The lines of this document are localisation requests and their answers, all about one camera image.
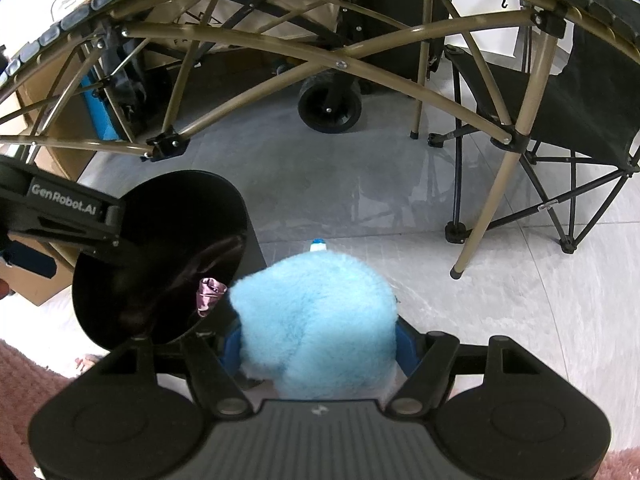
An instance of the blue plush toy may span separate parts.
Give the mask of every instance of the blue plush toy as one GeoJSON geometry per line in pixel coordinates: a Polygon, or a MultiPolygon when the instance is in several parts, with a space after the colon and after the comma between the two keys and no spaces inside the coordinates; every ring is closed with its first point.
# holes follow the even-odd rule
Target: blue plush toy
{"type": "Polygon", "coordinates": [[[370,267],[316,251],[236,283],[242,370],[280,397],[376,397],[394,374],[396,298],[370,267]]]}

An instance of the screw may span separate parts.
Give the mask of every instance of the screw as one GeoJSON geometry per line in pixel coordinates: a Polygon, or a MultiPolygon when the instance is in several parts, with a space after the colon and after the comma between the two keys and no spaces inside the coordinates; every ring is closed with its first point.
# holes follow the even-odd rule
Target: screw
{"type": "Polygon", "coordinates": [[[222,399],[216,407],[223,415],[240,415],[247,409],[246,402],[236,397],[222,399]]]}
{"type": "Polygon", "coordinates": [[[402,397],[391,403],[391,409],[398,415],[415,415],[422,411],[422,403],[419,400],[402,397]]]}

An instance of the ribbed black surface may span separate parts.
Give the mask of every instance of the ribbed black surface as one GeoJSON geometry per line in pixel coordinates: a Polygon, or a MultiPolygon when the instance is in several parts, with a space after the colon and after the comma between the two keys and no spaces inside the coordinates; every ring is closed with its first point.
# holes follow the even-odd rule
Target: ribbed black surface
{"type": "Polygon", "coordinates": [[[167,480],[470,479],[419,424],[385,418],[371,400],[270,400],[244,422],[219,424],[167,480]]]}

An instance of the pink fluffy rug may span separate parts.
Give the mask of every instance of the pink fluffy rug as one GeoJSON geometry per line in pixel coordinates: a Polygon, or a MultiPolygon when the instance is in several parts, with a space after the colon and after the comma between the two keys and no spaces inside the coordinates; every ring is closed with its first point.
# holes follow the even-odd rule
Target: pink fluffy rug
{"type": "Polygon", "coordinates": [[[595,480],[640,480],[640,447],[608,452],[595,480]]]}

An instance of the white tile floor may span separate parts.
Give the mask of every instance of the white tile floor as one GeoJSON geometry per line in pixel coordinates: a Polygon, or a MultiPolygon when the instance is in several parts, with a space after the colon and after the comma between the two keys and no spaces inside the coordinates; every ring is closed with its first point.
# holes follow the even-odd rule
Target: white tile floor
{"type": "MultiPolygon", "coordinates": [[[[207,84],[215,82],[190,85],[181,121],[212,104],[207,84]]],[[[452,95],[447,63],[430,86],[452,95]]],[[[463,94],[475,108],[464,86],[463,94]]],[[[229,115],[195,137],[179,158],[152,164],[98,154],[81,182],[121,196],[173,170],[219,173],[244,196],[269,262],[306,250],[310,238],[330,238],[331,248],[387,277],[402,315],[416,327],[477,344],[496,333],[512,336],[602,407],[614,449],[640,445],[636,179],[574,255],[561,252],[555,231],[546,227],[548,216],[535,215],[491,232],[462,279],[453,281],[449,269],[460,247],[447,244],[442,232],[452,207],[453,143],[438,150],[426,142],[429,131],[453,129],[453,118],[425,107],[424,134],[410,140],[412,101],[377,93],[364,98],[352,132],[328,136],[300,121],[296,96],[296,89],[287,89],[229,115]]],[[[469,226],[501,156],[481,132],[465,139],[462,221],[469,226]]],[[[550,193],[566,190],[568,174],[549,166],[536,167],[544,185],[550,193]]],[[[578,178],[597,170],[586,171],[578,178]]],[[[578,199],[578,221],[585,223],[602,198],[594,191],[578,199]]],[[[535,202],[519,171],[498,214],[535,202]]]]}

